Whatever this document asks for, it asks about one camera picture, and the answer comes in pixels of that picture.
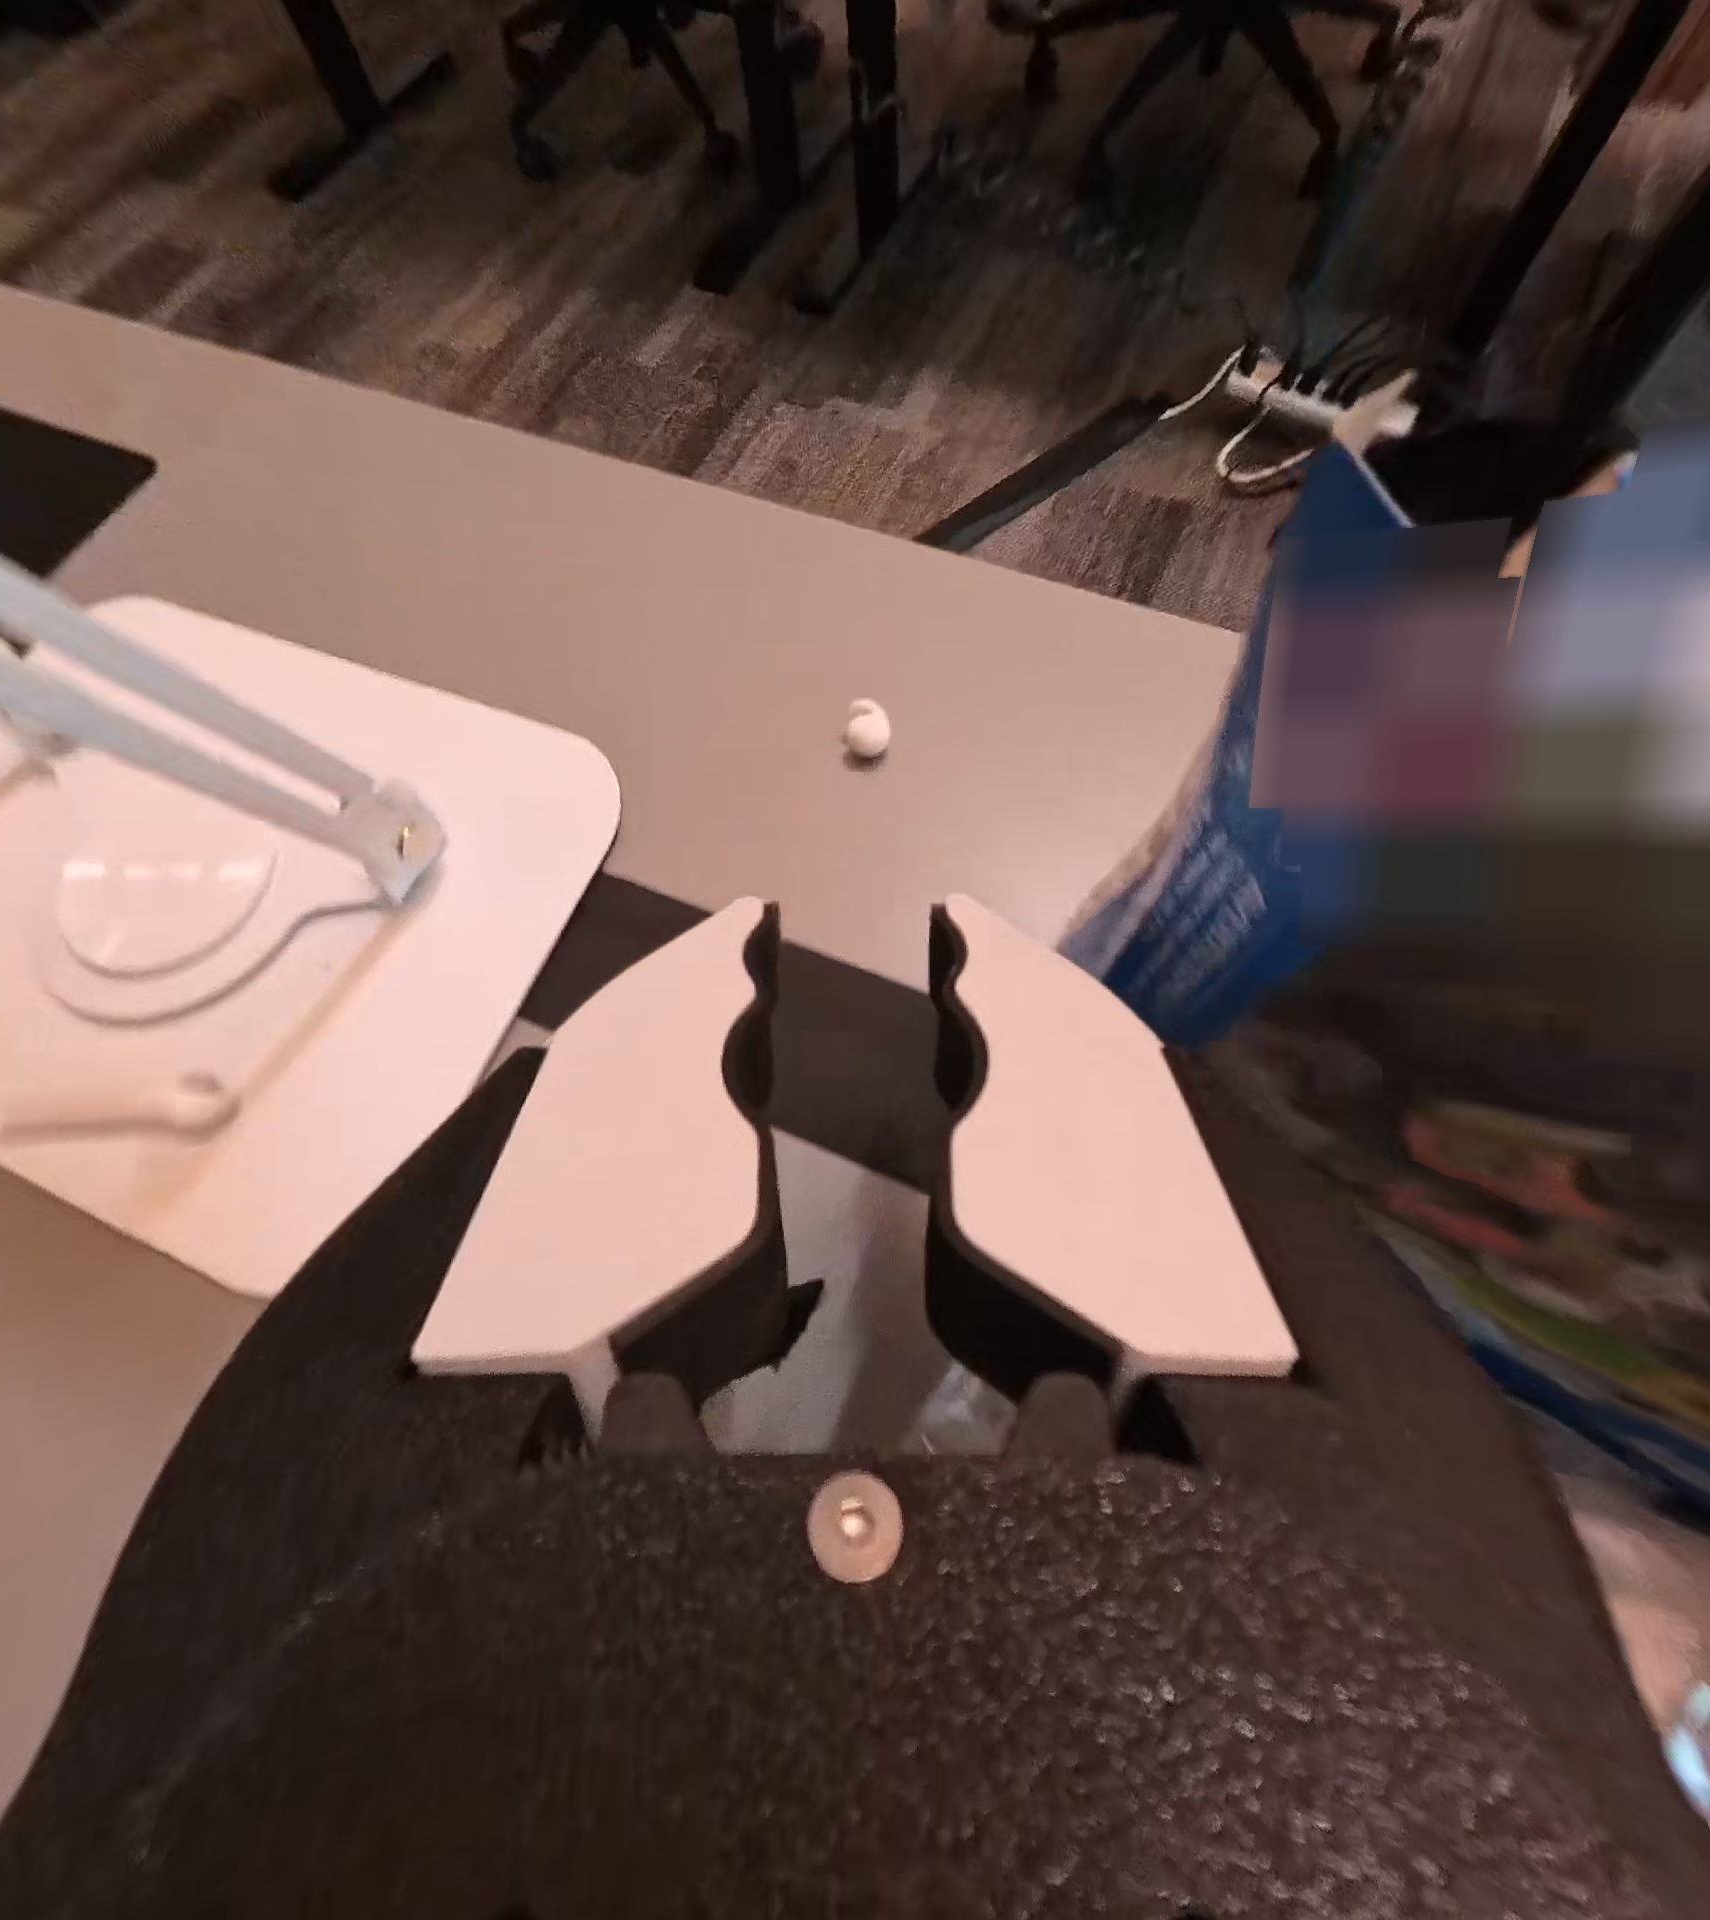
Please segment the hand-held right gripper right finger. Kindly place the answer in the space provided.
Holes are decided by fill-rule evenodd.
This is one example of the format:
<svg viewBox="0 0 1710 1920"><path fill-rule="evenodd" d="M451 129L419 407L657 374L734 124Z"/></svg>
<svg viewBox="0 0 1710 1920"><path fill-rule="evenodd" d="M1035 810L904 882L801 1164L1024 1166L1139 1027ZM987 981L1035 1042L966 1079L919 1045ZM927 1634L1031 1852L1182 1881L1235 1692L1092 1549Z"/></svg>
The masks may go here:
<svg viewBox="0 0 1710 1920"><path fill-rule="evenodd" d="M930 917L930 998L937 1248L1037 1317L1026 1355L967 1366L1000 1388L1082 1361L1115 1385L1283 1380L1298 1341L1155 1034L960 893Z"/></svg>

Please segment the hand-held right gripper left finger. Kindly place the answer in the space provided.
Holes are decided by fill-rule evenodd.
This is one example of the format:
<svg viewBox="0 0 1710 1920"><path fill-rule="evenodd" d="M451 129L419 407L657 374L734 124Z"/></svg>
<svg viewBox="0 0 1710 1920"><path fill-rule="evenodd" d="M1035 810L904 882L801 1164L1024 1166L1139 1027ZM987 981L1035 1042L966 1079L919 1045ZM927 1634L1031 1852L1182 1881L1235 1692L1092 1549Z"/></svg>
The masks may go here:
<svg viewBox="0 0 1710 1920"><path fill-rule="evenodd" d="M741 896L567 1015L410 1349L424 1376L618 1379L620 1345L776 1252L778 909Z"/></svg>

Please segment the white wire screen stand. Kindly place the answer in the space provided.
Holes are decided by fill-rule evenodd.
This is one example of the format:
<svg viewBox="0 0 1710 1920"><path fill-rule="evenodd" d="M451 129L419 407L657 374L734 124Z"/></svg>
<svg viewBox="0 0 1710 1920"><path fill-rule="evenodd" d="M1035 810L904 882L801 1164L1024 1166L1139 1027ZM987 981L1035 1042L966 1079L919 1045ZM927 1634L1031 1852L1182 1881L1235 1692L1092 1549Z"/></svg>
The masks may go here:
<svg viewBox="0 0 1710 1920"><path fill-rule="evenodd" d="M0 555L0 1168L272 1298L479 1081L621 807L573 732Z"/></svg>

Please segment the blue lego set box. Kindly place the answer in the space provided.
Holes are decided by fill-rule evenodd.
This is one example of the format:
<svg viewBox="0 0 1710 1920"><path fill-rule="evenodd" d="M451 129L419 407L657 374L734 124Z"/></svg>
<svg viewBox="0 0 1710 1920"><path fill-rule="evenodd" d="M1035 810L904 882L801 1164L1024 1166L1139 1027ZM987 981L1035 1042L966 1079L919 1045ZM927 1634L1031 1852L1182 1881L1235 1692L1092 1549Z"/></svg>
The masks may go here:
<svg viewBox="0 0 1710 1920"><path fill-rule="evenodd" d="M1211 741L1061 949L1710 1525L1710 427L1523 532L1318 453Z"/></svg>

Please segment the black round floor base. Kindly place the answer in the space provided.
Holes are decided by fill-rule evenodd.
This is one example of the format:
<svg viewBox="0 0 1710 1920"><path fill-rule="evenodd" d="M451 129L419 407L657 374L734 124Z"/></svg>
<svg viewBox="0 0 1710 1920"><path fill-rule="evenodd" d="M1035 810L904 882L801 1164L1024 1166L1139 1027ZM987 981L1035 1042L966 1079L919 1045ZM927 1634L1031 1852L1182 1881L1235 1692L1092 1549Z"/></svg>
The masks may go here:
<svg viewBox="0 0 1710 1920"><path fill-rule="evenodd" d="M1545 507L1617 490L1640 445L1622 427L1465 420L1368 449L1368 466L1416 527L1506 522L1532 530Z"/></svg>

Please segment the black desk leg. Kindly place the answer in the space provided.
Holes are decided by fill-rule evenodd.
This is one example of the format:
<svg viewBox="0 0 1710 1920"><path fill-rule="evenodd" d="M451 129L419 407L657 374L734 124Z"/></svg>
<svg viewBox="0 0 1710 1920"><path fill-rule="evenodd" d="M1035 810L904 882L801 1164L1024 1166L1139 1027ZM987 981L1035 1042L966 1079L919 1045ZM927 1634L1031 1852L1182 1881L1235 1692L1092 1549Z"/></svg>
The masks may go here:
<svg viewBox="0 0 1710 1920"><path fill-rule="evenodd" d="M804 142L800 79L788 52L800 38L785 35L782 6L741 2L723 4L721 12L734 36L741 81L749 189L699 248L691 285L709 297L736 293L782 228L843 166L850 210L788 293L800 317L825 320L875 261L914 194L904 171L899 4L841 4L846 116L825 142L811 148Z"/></svg>

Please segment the black slanted pole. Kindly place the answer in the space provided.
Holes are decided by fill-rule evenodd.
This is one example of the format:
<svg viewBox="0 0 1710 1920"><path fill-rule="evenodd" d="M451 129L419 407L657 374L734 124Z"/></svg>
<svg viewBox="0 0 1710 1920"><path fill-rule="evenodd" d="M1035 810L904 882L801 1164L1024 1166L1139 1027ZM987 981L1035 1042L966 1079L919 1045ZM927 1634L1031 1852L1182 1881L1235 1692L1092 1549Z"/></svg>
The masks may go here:
<svg viewBox="0 0 1710 1920"><path fill-rule="evenodd" d="M1478 4L1432 85L1430 118L1448 133L1427 185L1442 200L1452 252L1417 281L1435 297L1435 326L1454 323L1581 85L1627 4ZM1473 417L1545 419L1603 309L1710 171L1710 4L1680 33L1626 108L1529 266L1489 345L1456 378ZM1627 402L1635 424L1710 420L1710 289L1686 315Z"/></svg>

